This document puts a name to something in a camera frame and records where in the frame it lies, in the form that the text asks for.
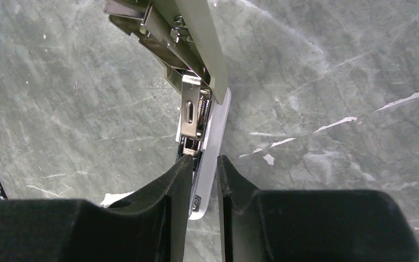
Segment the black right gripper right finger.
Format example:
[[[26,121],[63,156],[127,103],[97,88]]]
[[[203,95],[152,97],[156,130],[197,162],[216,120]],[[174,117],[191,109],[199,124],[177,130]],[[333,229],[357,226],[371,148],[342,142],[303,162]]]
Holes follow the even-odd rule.
[[[398,204],[377,190],[263,190],[220,156],[224,261],[419,261]]]

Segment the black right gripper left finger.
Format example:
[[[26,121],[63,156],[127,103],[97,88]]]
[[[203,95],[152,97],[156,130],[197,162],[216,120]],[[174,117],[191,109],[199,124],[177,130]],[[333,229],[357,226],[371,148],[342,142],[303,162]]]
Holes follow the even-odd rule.
[[[109,207],[0,200],[0,261],[182,261],[193,159]]]

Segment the small beige white stapler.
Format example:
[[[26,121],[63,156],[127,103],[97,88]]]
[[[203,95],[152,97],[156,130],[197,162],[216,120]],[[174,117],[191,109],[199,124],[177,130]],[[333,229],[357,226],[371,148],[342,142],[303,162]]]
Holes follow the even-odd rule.
[[[189,218],[208,207],[231,103],[228,70],[207,1],[107,1],[109,21],[151,52],[180,94],[177,155],[193,158]]]

